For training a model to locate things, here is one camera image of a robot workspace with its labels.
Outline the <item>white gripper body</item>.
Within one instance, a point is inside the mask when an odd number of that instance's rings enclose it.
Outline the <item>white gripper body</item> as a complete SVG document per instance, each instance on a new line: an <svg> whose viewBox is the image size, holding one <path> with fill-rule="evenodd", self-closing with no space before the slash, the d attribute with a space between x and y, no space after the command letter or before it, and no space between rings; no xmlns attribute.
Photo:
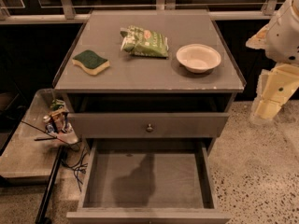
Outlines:
<svg viewBox="0 0 299 224"><path fill-rule="evenodd" d="M265 104L283 106L299 88L299 65L277 63L259 75L257 96Z"/></svg>

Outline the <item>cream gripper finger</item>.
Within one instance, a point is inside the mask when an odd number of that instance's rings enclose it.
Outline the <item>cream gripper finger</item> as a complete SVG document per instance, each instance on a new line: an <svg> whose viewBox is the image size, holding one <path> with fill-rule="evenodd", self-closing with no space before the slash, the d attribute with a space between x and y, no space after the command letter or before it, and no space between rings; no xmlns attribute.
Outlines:
<svg viewBox="0 0 299 224"><path fill-rule="evenodd" d="M280 111L281 105L274 101L264 101L256 97L251 107L251 115L259 119L273 119Z"/></svg>

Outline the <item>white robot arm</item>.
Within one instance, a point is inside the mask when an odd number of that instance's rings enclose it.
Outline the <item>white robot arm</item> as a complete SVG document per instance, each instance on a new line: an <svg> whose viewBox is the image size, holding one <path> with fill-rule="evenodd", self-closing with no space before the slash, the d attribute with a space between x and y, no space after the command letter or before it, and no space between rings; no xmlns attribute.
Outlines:
<svg viewBox="0 0 299 224"><path fill-rule="evenodd" d="M253 119L270 121L299 88L299 0L286 0L246 46L263 49L276 63L259 75L251 107Z"/></svg>

